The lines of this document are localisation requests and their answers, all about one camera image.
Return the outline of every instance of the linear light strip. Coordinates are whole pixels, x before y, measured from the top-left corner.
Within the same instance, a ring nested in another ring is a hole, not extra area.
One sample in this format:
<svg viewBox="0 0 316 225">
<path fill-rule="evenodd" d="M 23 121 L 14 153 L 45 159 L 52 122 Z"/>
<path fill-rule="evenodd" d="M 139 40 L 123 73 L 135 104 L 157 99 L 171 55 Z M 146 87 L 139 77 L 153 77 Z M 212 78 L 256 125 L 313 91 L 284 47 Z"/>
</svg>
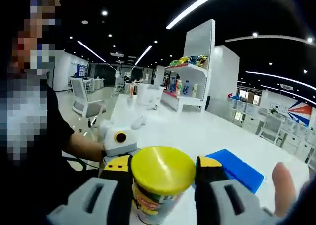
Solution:
<svg viewBox="0 0 316 225">
<path fill-rule="evenodd" d="M 152 48 L 152 46 L 148 46 L 148 48 L 143 52 L 143 54 L 139 57 L 137 62 L 135 63 L 135 66 L 139 63 L 139 61 L 145 56 L 145 54 Z"/>
<path fill-rule="evenodd" d="M 302 96 L 300 96 L 300 95 L 297 95 L 297 94 L 294 94 L 294 93 L 291 93 L 291 92 L 288 92 L 288 91 L 285 91 L 285 90 L 281 90 L 281 89 L 277 89 L 277 88 L 268 87 L 268 86 L 265 86 L 265 85 L 261 85 L 261 86 L 264 87 L 264 88 L 270 88 L 270 89 L 274 89 L 274 90 L 278 90 L 278 91 L 285 92 L 285 93 L 287 93 L 287 94 L 296 96 L 296 97 L 298 97 L 298 98 L 301 98 L 301 99 L 303 99 L 303 100 L 305 100 L 305 101 L 308 101 L 308 102 L 310 102 L 310 103 L 316 105 L 315 102 L 313 102 L 313 101 L 311 101 L 311 100 L 308 100 L 308 99 L 306 99 L 305 97 L 302 97 Z"/>
<path fill-rule="evenodd" d="M 82 45 L 83 47 L 85 47 L 87 50 L 89 50 L 91 53 L 93 53 L 95 56 L 97 56 L 99 59 L 101 59 L 103 62 L 105 62 L 105 60 L 103 58 L 101 58 L 99 55 L 97 55 L 95 52 L 93 52 L 91 49 L 89 49 L 85 44 L 83 44 L 81 41 L 77 41 L 80 45 Z"/>
<path fill-rule="evenodd" d="M 300 82 L 300 81 L 297 81 L 297 80 L 294 80 L 294 79 L 290 79 L 290 78 L 281 77 L 281 76 L 278 76 L 278 75 L 272 75 L 272 74 L 268 74 L 268 73 L 250 72 L 250 71 L 246 71 L 246 73 L 259 74 L 259 75 L 270 76 L 270 77 L 274 77 L 274 78 L 280 78 L 280 79 L 284 79 L 284 80 L 288 80 L 288 81 L 291 81 L 291 82 L 294 82 L 294 83 L 298 83 L 298 84 L 304 85 L 304 86 L 306 86 L 308 88 L 311 88 L 313 90 L 316 90 L 315 87 L 313 87 L 311 85 L 308 85 L 306 83 L 303 83 L 303 82 Z"/>
<path fill-rule="evenodd" d="M 181 21 L 183 18 L 185 18 L 187 15 L 189 15 L 192 11 L 197 9 L 199 6 L 203 5 L 209 0 L 197 0 L 195 3 L 193 3 L 191 6 L 189 6 L 187 9 L 185 9 L 180 15 L 178 15 L 167 27 L 166 29 L 170 30 L 172 27 L 174 27 L 179 21 Z"/>
<path fill-rule="evenodd" d="M 246 36 L 246 37 L 239 37 L 234 39 L 225 40 L 225 42 L 233 42 L 233 41 L 242 41 L 242 40 L 250 40 L 250 39 L 262 39 L 262 38 L 274 38 L 274 39 L 286 39 L 291 41 L 298 41 L 308 45 L 316 46 L 314 43 L 310 43 L 305 39 L 292 37 L 292 36 L 280 36 L 280 35 L 258 35 L 258 36 Z"/>
</svg>

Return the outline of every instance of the bottle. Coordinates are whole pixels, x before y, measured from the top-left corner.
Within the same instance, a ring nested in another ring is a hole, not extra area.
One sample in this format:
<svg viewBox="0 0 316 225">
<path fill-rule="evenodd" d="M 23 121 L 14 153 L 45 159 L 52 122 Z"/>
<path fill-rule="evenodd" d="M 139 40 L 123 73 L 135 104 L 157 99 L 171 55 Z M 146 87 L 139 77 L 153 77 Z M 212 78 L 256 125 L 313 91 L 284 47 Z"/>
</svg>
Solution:
<svg viewBox="0 0 316 225">
<path fill-rule="evenodd" d="M 186 80 L 186 83 L 184 83 L 184 87 L 183 87 L 182 93 L 183 93 L 183 95 L 188 95 L 189 94 L 189 80 Z"/>
<path fill-rule="evenodd" d="M 180 79 L 178 79 L 177 80 L 177 89 L 176 89 L 177 96 L 180 96 L 181 88 L 182 88 L 182 81 Z"/>
<path fill-rule="evenodd" d="M 176 77 L 172 77 L 171 81 L 170 81 L 170 92 L 174 92 L 175 91 L 175 83 L 176 83 Z"/>
<path fill-rule="evenodd" d="M 195 83 L 195 84 L 193 85 L 193 88 L 192 88 L 192 95 L 191 95 L 191 97 L 193 97 L 193 98 L 196 97 L 196 95 L 197 95 L 197 90 L 198 90 L 198 84 Z"/>
</svg>

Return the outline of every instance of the floor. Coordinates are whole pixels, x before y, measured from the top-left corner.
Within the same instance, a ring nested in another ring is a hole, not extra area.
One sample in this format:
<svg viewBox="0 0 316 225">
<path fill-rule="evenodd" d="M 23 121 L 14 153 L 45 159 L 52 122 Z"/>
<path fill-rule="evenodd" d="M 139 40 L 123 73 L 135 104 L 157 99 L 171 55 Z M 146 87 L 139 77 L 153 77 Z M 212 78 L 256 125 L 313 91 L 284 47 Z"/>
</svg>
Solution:
<svg viewBox="0 0 316 225">
<path fill-rule="evenodd" d="M 114 88 L 113 87 L 104 87 L 99 90 L 96 90 L 93 93 L 88 94 L 88 101 L 95 101 L 95 100 L 104 100 L 106 106 L 106 112 L 103 113 L 97 119 L 96 125 L 100 123 L 103 119 L 110 119 L 115 103 L 118 99 L 117 96 L 112 96 Z M 63 91 L 56 93 L 58 98 L 59 104 L 59 111 L 64 118 L 64 120 L 75 130 L 79 131 L 82 129 L 81 134 L 84 135 L 89 140 L 92 140 L 91 134 L 88 131 L 88 121 L 87 119 L 82 119 L 79 117 L 73 110 L 72 105 L 74 103 L 73 94 L 70 91 Z M 93 130 L 94 135 L 98 136 L 97 128 Z M 98 163 L 95 162 L 88 162 L 90 165 L 98 167 Z M 80 171 L 82 166 L 76 162 L 70 162 L 71 166 L 75 169 Z"/>
</svg>

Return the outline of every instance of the black shirt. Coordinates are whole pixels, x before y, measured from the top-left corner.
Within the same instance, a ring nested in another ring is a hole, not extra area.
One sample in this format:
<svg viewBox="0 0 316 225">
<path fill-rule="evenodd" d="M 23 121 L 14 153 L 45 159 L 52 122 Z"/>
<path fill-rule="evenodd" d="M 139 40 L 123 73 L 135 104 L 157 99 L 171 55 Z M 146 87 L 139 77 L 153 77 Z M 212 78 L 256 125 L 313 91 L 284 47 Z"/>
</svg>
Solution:
<svg viewBox="0 0 316 225">
<path fill-rule="evenodd" d="M 56 93 L 47 84 L 41 85 L 42 97 L 47 97 L 47 122 L 44 117 L 40 134 L 27 142 L 26 157 L 15 165 L 4 147 L 0 152 L 2 194 L 7 191 L 8 203 L 19 206 L 19 210 L 32 208 L 27 214 L 34 211 L 48 214 L 60 204 L 66 204 L 72 190 L 68 185 L 75 173 L 62 157 L 74 130 L 62 118 Z"/>
</svg>

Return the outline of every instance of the ceiling light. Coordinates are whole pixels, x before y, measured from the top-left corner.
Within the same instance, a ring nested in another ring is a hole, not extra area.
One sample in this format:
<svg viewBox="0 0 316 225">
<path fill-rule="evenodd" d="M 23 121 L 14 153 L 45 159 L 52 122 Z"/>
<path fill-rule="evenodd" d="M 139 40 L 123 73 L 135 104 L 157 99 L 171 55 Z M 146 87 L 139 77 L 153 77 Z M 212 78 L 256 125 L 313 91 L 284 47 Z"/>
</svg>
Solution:
<svg viewBox="0 0 316 225">
<path fill-rule="evenodd" d="M 312 37 L 308 37 L 308 38 L 307 38 L 307 42 L 308 42 L 308 43 L 313 43 L 313 41 L 314 41 L 314 39 L 313 39 Z"/>
<path fill-rule="evenodd" d="M 298 84 L 304 85 L 304 86 L 306 86 L 308 88 L 311 88 L 313 90 L 316 90 L 315 87 L 313 87 L 311 85 L 308 85 L 306 83 L 303 83 L 303 82 L 300 82 L 300 81 L 297 81 L 297 80 L 294 80 L 294 79 L 290 79 L 290 78 L 281 77 L 281 76 L 278 76 L 278 75 L 272 75 L 272 74 L 268 74 L 268 73 L 250 72 L 250 71 L 246 71 L 246 73 L 259 74 L 259 75 L 270 76 L 270 77 L 274 77 L 274 78 L 281 78 L 281 79 L 284 79 L 284 80 L 288 80 L 288 81 L 291 81 L 291 82 L 294 82 L 294 83 L 298 83 Z"/>
<path fill-rule="evenodd" d="M 304 97 L 302 97 L 302 96 L 299 96 L 299 95 L 297 95 L 297 94 L 294 94 L 294 93 L 291 93 L 291 92 L 288 92 L 288 91 L 285 91 L 285 90 L 280 90 L 280 89 L 277 89 L 277 88 L 272 88 L 272 87 L 264 86 L 264 85 L 261 85 L 261 86 L 262 86 L 262 87 L 265 87 L 265 88 L 270 88 L 270 89 L 274 89 L 274 90 L 279 90 L 279 91 L 281 91 L 281 92 L 284 92 L 284 93 L 293 95 L 293 96 L 294 96 L 294 97 L 293 97 L 294 99 L 295 99 L 295 97 L 298 97 L 298 98 L 301 98 L 301 99 L 303 99 L 303 100 L 306 100 L 306 101 L 308 101 L 308 102 L 310 102 L 310 103 L 316 105 L 315 102 L 313 102 L 313 101 L 311 101 L 311 100 L 308 100 L 308 99 L 306 99 L 306 98 L 304 98 Z"/>
<path fill-rule="evenodd" d="M 179 21 L 181 21 L 183 18 L 185 18 L 187 15 L 189 15 L 192 11 L 194 11 L 195 9 L 197 9 L 199 6 L 206 3 L 207 1 L 209 1 L 209 0 L 197 0 L 195 3 L 193 3 L 187 9 L 185 9 L 183 12 L 181 12 L 176 18 L 174 18 L 173 21 L 171 21 L 170 24 L 166 27 L 166 29 L 170 30 Z"/>
<path fill-rule="evenodd" d="M 139 61 L 145 56 L 145 54 L 152 48 L 152 46 L 148 46 L 148 48 L 143 52 L 143 54 L 139 57 L 139 59 L 136 61 L 135 65 L 139 63 Z"/>
<path fill-rule="evenodd" d="M 82 45 L 83 47 L 85 47 L 87 50 L 89 50 L 91 53 L 93 53 L 95 56 L 97 56 L 99 59 L 101 59 L 103 62 L 105 62 L 105 60 L 103 58 L 101 58 L 99 55 L 97 55 L 95 52 L 93 52 L 91 49 L 89 49 L 85 44 L 83 44 L 81 41 L 77 41 L 80 45 Z"/>
<path fill-rule="evenodd" d="M 107 15 L 108 15 L 108 12 L 105 11 L 105 10 L 103 10 L 103 11 L 101 12 L 101 15 L 102 15 L 102 16 L 107 16 Z"/>
</svg>

